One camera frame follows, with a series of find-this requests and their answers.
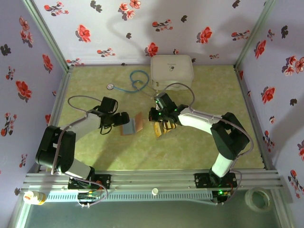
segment gray wire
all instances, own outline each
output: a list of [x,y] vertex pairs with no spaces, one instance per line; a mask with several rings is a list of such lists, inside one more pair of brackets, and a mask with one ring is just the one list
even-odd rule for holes
[[228,203],[234,197],[234,195],[237,192],[239,186],[241,185],[241,181],[242,181],[242,177],[243,177],[242,173],[240,171],[238,171],[238,170],[230,170],[230,171],[232,171],[232,172],[238,172],[241,177],[239,179],[239,183],[238,183],[236,189],[233,191],[232,195],[223,203],[223,205],[226,204],[226,203]]
[[[61,140],[62,140],[63,134],[67,131],[67,129],[71,128],[73,125],[75,125],[75,124],[77,124],[77,123],[80,123],[80,122],[84,121],[85,119],[87,119],[87,117],[88,117],[88,115],[89,115],[89,113],[88,113],[86,110],[81,109],[81,108],[77,108],[77,107],[75,107],[75,106],[73,106],[73,105],[70,104],[70,100],[71,100],[72,98],[74,98],[74,97],[86,97],[86,98],[91,98],[91,99],[97,100],[97,101],[99,101],[99,102],[102,102],[101,100],[99,100],[99,99],[97,99],[97,98],[94,98],[94,97],[91,97],[91,96],[86,96],[86,95],[75,95],[75,96],[72,96],[72,97],[68,98],[67,103],[68,103],[72,108],[74,108],[74,109],[76,109],[76,110],[79,110],[79,111],[82,111],[82,112],[85,112],[85,115],[86,115],[86,116],[85,116],[85,117],[82,117],[82,118],[79,119],[79,120],[76,120],[76,121],[72,122],[71,124],[69,124],[68,126],[66,126],[66,127],[62,130],[62,132],[60,133],[59,138],[58,138],[58,143],[57,143],[57,148],[56,148],[56,152],[55,152],[54,161],[53,161],[53,164],[52,164],[51,175],[54,175],[54,174],[55,174],[55,167],[56,167],[57,160],[58,160],[58,155],[59,155],[59,150],[60,150],[60,145],[61,145]],[[90,207],[90,206],[92,206],[92,205],[94,205],[94,204],[97,204],[97,203],[99,203],[99,202],[105,200],[105,198],[108,197],[108,190],[106,189],[106,187],[105,187],[104,185],[99,184],[99,183],[97,183],[97,182],[95,182],[95,181],[85,180],[85,179],[82,179],[82,178],[74,177],[74,176],[71,176],[71,175],[66,174],[66,173],[65,173],[65,175],[66,175],[66,176],[69,176],[69,177],[72,177],[72,178],[74,178],[74,179],[76,179],[76,180],[80,180],[80,181],[83,181],[83,182],[87,182],[87,183],[91,183],[91,184],[98,185],[98,186],[102,187],[103,189],[105,189],[106,195],[105,195],[104,197],[102,197],[102,198],[101,198],[101,196],[100,196],[100,199],[97,200],[97,201],[95,201],[95,202],[93,202],[93,203],[84,205],[84,204],[80,204],[80,202],[78,201],[78,203],[79,203],[82,207]]]
[[84,113],[86,114],[87,117],[88,117],[89,114],[88,114],[88,112],[87,112],[86,110],[81,109],[81,108],[77,108],[77,107],[71,105],[70,100],[71,100],[72,98],[75,98],[75,97],[86,97],[86,98],[90,98],[90,99],[99,101],[100,103],[102,102],[101,100],[99,100],[99,99],[97,99],[97,98],[95,98],[95,97],[86,96],[86,95],[75,95],[75,96],[71,96],[70,98],[68,98],[67,103],[68,103],[72,108],[84,112]]
[[214,116],[214,115],[211,115],[211,114],[208,114],[208,113],[203,113],[203,112],[194,110],[194,109],[192,108],[192,105],[193,105],[193,103],[194,103],[194,101],[195,101],[195,95],[194,95],[193,90],[192,90],[189,86],[187,86],[187,85],[185,85],[185,84],[183,84],[183,83],[175,82],[175,83],[172,83],[172,84],[169,84],[168,86],[166,86],[166,87],[163,89],[162,92],[164,92],[167,88],[169,88],[169,87],[172,86],[172,85],[182,85],[182,86],[184,86],[184,87],[186,87],[186,88],[188,88],[188,89],[190,90],[190,92],[192,93],[192,96],[193,96],[193,100],[192,100],[192,102],[191,102],[190,105],[189,105],[189,109],[192,111],[192,114],[193,114],[193,113],[198,113],[198,114],[201,114],[201,115],[204,115],[204,116],[207,116],[207,117],[211,117],[212,119],[216,119],[216,120],[219,120],[219,121],[223,121],[223,122],[225,122],[226,124],[230,124],[231,126],[235,127],[235,128],[238,129],[239,131],[241,131],[244,135],[246,135],[246,137],[247,137],[247,138],[249,139],[249,141],[250,141],[250,148],[249,148],[249,150],[247,150],[246,152],[244,152],[244,153],[242,153],[242,154],[237,155],[237,156],[236,156],[236,159],[233,161],[233,163],[232,163],[232,165],[231,165],[231,167],[230,167],[230,171],[238,172],[238,173],[241,175],[241,178],[240,178],[240,181],[239,181],[239,183],[238,183],[236,189],[233,191],[232,195],[226,200],[225,203],[227,203],[227,202],[229,202],[229,201],[231,200],[231,198],[235,195],[235,192],[238,190],[238,188],[239,188],[239,186],[240,186],[240,184],[241,184],[241,181],[242,181],[242,173],[241,173],[240,171],[238,171],[238,170],[233,170],[233,167],[234,167],[234,165],[235,165],[235,163],[236,163],[236,161],[237,161],[237,159],[238,159],[239,157],[244,156],[245,154],[248,154],[248,153],[252,152],[253,147],[254,147],[253,139],[251,138],[251,136],[250,136],[244,129],[240,128],[239,126],[237,126],[236,124],[234,124],[234,123],[232,123],[232,122],[230,122],[230,121],[224,120],[224,119],[222,119],[222,118],[219,118],[219,117],[217,117],[217,116]]
[[99,199],[99,200],[96,200],[96,201],[93,202],[93,203],[89,203],[89,204],[86,205],[86,204],[81,204],[79,201],[77,201],[78,204],[79,204],[80,206],[82,206],[82,207],[87,207],[87,208],[89,208],[90,206],[93,206],[93,205],[95,205],[95,204],[97,204],[97,203],[100,203],[101,201],[104,201],[104,200],[108,197],[108,195],[109,195],[108,189],[106,189],[106,187],[105,187],[104,185],[100,184],[100,183],[97,183],[97,182],[91,181],[91,180],[84,180],[84,179],[82,179],[82,178],[74,177],[74,176],[69,175],[69,174],[66,174],[66,176],[69,176],[69,177],[71,177],[71,178],[74,178],[74,179],[79,180],[79,181],[82,181],[82,182],[86,182],[86,183],[91,183],[91,184],[98,185],[98,186],[102,187],[102,188],[105,190],[105,192],[106,192],[105,196],[104,196],[104,197],[101,197],[102,194],[100,193],[100,199]]
[[251,136],[250,136],[244,129],[240,128],[239,126],[237,126],[236,124],[234,124],[234,123],[232,123],[232,122],[230,122],[230,121],[224,120],[224,119],[219,118],[219,117],[217,117],[217,116],[214,116],[214,115],[211,115],[211,114],[208,114],[208,113],[203,113],[203,112],[194,110],[194,109],[192,108],[192,105],[193,105],[193,103],[194,103],[194,101],[195,101],[195,95],[194,95],[193,90],[192,90],[189,86],[187,86],[187,85],[185,85],[185,84],[183,84],[183,83],[175,82],[175,83],[171,83],[171,84],[169,84],[168,86],[166,86],[166,87],[163,89],[162,92],[164,92],[167,88],[169,88],[169,87],[172,86],[172,85],[182,85],[182,86],[184,86],[184,87],[186,87],[186,88],[188,88],[188,89],[190,90],[190,92],[192,93],[193,99],[192,99],[192,102],[191,102],[190,105],[189,105],[189,109],[192,111],[192,113],[198,113],[198,114],[201,114],[201,115],[204,115],[204,116],[207,116],[207,117],[211,117],[212,119],[216,119],[216,120],[219,120],[219,121],[223,121],[223,122],[225,122],[226,124],[230,124],[231,126],[235,127],[236,129],[238,129],[239,131],[241,131],[244,135],[246,135],[246,137],[247,137],[247,138],[249,139],[249,141],[250,141],[250,148],[249,148],[249,150],[247,150],[246,152],[244,152],[244,153],[242,153],[242,154],[239,154],[239,155],[237,156],[237,159],[238,159],[239,157],[245,155],[245,154],[250,153],[250,152],[253,150],[253,146],[254,146],[254,144],[253,144],[253,139],[251,138]]

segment white plastic box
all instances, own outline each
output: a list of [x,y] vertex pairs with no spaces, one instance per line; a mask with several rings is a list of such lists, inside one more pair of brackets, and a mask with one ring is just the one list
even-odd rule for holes
[[[193,78],[192,61],[188,55],[155,55],[151,58],[151,81],[155,90],[163,90],[174,82],[191,87]],[[172,85],[168,89],[184,90],[187,88],[182,85]]]

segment tape roll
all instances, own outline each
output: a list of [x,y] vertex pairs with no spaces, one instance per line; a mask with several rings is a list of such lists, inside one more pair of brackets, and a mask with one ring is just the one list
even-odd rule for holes
[[273,202],[270,193],[263,188],[253,188],[245,194],[245,202],[255,212],[268,212]]

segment white bottle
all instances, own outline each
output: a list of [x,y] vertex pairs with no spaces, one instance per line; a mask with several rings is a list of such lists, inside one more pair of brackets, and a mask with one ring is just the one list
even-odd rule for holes
[[23,200],[27,204],[42,205],[46,201],[47,196],[38,191],[27,191],[24,193]]

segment wall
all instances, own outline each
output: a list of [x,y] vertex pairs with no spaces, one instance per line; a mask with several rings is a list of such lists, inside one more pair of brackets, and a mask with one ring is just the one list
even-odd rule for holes
[[239,68],[298,227],[304,209],[303,9],[302,0],[277,0]]
[[234,64],[265,0],[34,0],[67,62],[149,64],[188,54]]
[[35,163],[63,69],[22,1],[1,3],[0,228],[5,228]]

